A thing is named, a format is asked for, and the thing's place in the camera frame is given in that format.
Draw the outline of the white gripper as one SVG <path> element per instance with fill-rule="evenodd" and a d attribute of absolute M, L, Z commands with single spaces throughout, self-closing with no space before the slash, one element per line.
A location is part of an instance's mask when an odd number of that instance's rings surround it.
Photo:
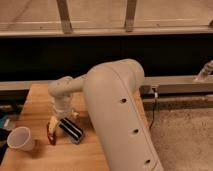
<path fill-rule="evenodd" d="M 71 99 L 68 96 L 55 98 L 53 102 L 53 112 L 54 115 L 52 116 L 48 126 L 48 132 L 53 134 L 59 124 L 58 118 L 64 118 L 68 116 L 71 112 Z M 76 120 L 79 117 L 78 112 L 72 112 L 70 114 L 70 119 Z"/>

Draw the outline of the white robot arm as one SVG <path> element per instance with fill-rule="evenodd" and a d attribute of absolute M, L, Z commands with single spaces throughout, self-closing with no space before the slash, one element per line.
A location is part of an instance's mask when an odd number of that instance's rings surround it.
<path fill-rule="evenodd" d="M 49 130 L 70 114 L 72 94 L 81 91 L 110 171 L 164 171 L 133 97 L 143 80 L 141 64 L 124 59 L 96 65 L 77 78 L 53 81 L 48 91 L 55 117 Z"/>

